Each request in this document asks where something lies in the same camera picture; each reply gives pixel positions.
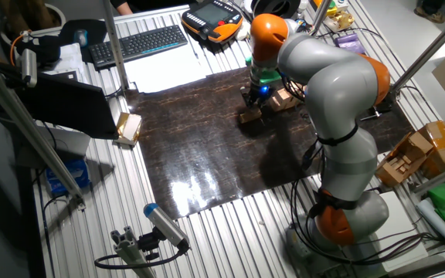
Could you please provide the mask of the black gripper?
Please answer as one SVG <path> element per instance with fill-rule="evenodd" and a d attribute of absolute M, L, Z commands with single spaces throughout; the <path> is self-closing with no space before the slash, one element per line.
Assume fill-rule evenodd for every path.
<path fill-rule="evenodd" d="M 261 112 L 271 112 L 269 98 L 276 91 L 275 87 L 251 83 L 250 87 L 242 86 L 239 91 L 246 107 L 252 108 L 257 103 Z"/>

